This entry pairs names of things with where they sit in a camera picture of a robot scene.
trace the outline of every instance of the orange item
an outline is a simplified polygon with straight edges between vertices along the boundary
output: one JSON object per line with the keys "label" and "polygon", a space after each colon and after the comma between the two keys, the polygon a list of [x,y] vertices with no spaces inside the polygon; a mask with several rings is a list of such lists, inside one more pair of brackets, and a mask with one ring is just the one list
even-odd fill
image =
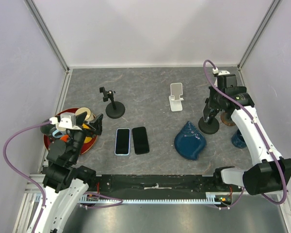
{"label": "orange item", "polygon": [[63,140],[64,142],[67,142],[68,138],[69,138],[69,136],[68,135],[65,135],[65,136],[62,136],[60,138],[60,140]]}

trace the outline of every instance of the white wall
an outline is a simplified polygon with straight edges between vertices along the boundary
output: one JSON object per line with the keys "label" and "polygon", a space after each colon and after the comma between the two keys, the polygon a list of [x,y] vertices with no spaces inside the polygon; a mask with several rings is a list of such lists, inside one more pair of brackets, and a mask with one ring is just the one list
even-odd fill
{"label": "white wall", "polygon": [[271,0],[34,0],[69,66],[237,64]]}
{"label": "white wall", "polygon": [[291,0],[279,5],[243,76],[266,132],[283,156],[291,158]]}
{"label": "white wall", "polygon": [[[0,0],[0,233],[12,232],[27,183],[6,165],[3,144],[50,117],[64,75],[24,1]],[[29,174],[37,172],[42,148],[36,129],[16,137],[7,153]]]}

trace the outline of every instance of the black phone holder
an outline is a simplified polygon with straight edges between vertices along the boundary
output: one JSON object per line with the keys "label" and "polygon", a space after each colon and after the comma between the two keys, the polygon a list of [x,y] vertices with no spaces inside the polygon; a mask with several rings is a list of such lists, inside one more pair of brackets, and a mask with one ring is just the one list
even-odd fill
{"label": "black phone holder", "polygon": [[106,91],[104,87],[99,88],[99,92],[103,93],[103,101],[107,102],[109,99],[111,103],[109,103],[106,107],[106,114],[108,117],[112,119],[120,118],[125,113],[125,106],[121,102],[114,101],[113,91]]}

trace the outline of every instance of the gray tabletop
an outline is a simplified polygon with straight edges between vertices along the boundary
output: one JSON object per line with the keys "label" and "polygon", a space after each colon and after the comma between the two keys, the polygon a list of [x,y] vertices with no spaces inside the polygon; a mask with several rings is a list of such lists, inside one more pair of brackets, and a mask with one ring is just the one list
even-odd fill
{"label": "gray tabletop", "polygon": [[[222,67],[240,78],[236,67]],[[168,96],[170,84],[183,84],[183,111],[171,112]],[[114,99],[125,105],[126,112],[119,119],[105,114],[107,102],[99,88],[115,91]],[[65,99],[64,109],[88,107],[94,114],[103,113],[103,132],[94,146],[81,155],[77,166],[87,166],[97,174],[212,174],[217,167],[252,166],[248,149],[231,144],[236,126],[220,122],[216,134],[203,134],[207,146],[198,160],[181,157],[174,148],[174,139],[187,121],[198,128],[209,84],[201,67],[164,68],[97,68],[74,69]],[[131,140],[130,155],[114,154],[118,128],[145,126],[150,153],[136,155]]]}

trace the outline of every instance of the smartphone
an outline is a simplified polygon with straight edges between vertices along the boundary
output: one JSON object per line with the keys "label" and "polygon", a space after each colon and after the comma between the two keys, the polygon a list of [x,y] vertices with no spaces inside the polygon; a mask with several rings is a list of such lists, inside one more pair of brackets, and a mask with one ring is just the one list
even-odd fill
{"label": "smartphone", "polygon": [[150,152],[145,127],[133,128],[132,138],[134,140],[135,154],[146,154]]}
{"label": "smartphone", "polygon": [[129,155],[130,150],[130,129],[117,129],[115,137],[116,155]]}

